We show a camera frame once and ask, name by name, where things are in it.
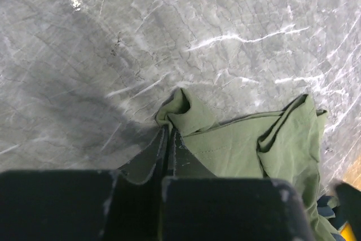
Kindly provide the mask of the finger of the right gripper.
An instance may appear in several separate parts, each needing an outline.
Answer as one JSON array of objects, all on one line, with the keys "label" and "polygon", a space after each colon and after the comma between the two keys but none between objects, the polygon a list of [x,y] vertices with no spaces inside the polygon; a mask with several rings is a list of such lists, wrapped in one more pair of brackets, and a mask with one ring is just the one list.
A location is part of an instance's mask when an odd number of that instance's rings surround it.
[{"label": "finger of the right gripper", "polygon": [[360,190],[345,182],[336,183],[334,190],[348,222],[360,224]]}]

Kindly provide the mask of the green motorcycle tank top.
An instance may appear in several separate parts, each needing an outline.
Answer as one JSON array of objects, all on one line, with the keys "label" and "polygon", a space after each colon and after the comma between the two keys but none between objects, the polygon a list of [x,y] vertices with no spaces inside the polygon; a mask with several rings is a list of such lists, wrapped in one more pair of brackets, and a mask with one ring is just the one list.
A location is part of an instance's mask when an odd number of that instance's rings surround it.
[{"label": "green motorcycle tank top", "polygon": [[300,194],[316,240],[341,240],[330,215],[320,213],[320,144],[327,112],[300,95],[281,111],[217,123],[208,107],[186,89],[163,105],[156,122],[177,129],[185,146],[218,177],[277,178]]}]

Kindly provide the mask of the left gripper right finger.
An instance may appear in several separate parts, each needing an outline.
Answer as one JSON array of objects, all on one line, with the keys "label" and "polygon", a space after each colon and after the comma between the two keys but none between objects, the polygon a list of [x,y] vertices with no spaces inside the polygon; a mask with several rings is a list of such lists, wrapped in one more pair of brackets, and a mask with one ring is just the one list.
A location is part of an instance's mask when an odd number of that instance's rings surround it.
[{"label": "left gripper right finger", "polygon": [[173,130],[161,189],[162,240],[313,240],[293,186],[272,178],[218,178]]}]

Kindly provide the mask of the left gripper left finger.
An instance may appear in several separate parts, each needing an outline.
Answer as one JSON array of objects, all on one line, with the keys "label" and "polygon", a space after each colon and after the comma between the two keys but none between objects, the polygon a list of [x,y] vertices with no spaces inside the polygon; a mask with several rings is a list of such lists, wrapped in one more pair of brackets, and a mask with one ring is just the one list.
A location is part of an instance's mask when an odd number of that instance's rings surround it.
[{"label": "left gripper left finger", "polygon": [[163,127],[143,151],[115,170],[1,173],[1,239],[153,239],[167,141]]}]

